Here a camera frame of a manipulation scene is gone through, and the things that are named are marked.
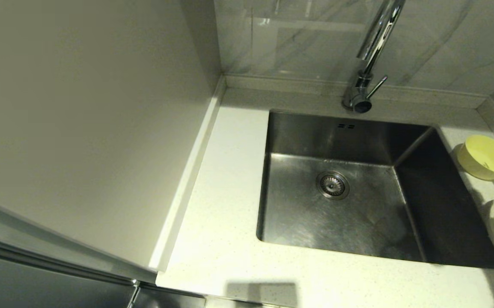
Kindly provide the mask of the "chrome faucet lever handle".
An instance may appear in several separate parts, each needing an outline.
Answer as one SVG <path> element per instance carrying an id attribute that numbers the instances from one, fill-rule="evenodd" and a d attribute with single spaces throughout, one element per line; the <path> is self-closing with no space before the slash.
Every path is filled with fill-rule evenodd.
<path id="1" fill-rule="evenodd" d="M 382 77 L 382 79 L 378 82 L 378 84 L 376 84 L 376 86 L 374 86 L 374 88 L 372 88 L 372 90 L 367 94 L 366 98 L 368 100 L 370 100 L 372 98 L 372 96 L 379 90 L 379 88 L 382 86 L 382 84 L 384 84 L 384 82 L 386 82 L 387 79 L 388 79 L 388 76 L 384 75 Z"/>

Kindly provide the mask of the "stainless steel sink basin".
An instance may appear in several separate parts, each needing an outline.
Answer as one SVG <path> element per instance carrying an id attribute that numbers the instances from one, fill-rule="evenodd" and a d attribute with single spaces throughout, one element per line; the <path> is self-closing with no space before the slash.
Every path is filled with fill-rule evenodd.
<path id="1" fill-rule="evenodd" d="M 325 198 L 327 170 L 349 195 Z M 271 112 L 256 236 L 262 242 L 494 269 L 494 246 L 430 125 Z"/>

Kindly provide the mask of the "round metal drain strainer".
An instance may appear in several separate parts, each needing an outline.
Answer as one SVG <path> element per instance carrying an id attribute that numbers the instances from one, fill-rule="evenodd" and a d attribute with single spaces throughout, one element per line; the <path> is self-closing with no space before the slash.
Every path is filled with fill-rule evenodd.
<path id="1" fill-rule="evenodd" d="M 316 187 L 320 194 L 331 200 L 343 200 L 350 193 L 348 179 L 343 174 L 333 170 L 327 170 L 318 174 Z"/>

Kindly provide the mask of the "grey cabinet side panel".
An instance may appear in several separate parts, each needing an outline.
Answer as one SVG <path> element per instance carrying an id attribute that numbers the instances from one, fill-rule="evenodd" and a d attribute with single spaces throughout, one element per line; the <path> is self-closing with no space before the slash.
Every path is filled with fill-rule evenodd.
<path id="1" fill-rule="evenodd" d="M 164 271 L 220 80 L 214 0 L 0 0 L 0 209 Z"/>

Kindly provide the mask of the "chrome kitchen faucet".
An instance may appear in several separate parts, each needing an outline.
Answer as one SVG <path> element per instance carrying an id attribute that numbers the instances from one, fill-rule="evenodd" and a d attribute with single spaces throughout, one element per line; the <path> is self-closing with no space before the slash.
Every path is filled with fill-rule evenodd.
<path id="1" fill-rule="evenodd" d="M 374 78 L 373 70 L 398 23 L 405 3 L 406 0 L 384 0 L 378 9 L 357 55 L 365 64 L 353 76 L 342 99 L 345 109 L 360 114 L 372 109 L 372 101 L 366 96 L 371 91 L 369 85 Z"/>

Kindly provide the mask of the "yellow plastic bowl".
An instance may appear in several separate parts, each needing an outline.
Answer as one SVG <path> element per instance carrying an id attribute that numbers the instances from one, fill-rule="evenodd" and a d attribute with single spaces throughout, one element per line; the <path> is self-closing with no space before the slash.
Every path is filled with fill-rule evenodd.
<path id="1" fill-rule="evenodd" d="M 471 135 L 460 146 L 458 163 L 475 178 L 494 181 L 494 139 Z"/>

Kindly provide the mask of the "stainless steel appliance front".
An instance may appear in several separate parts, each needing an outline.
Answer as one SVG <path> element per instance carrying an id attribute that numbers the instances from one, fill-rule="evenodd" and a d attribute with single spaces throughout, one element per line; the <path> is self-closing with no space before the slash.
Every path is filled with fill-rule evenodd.
<path id="1" fill-rule="evenodd" d="M 0 308 L 205 308 L 206 302 L 0 243 Z"/>

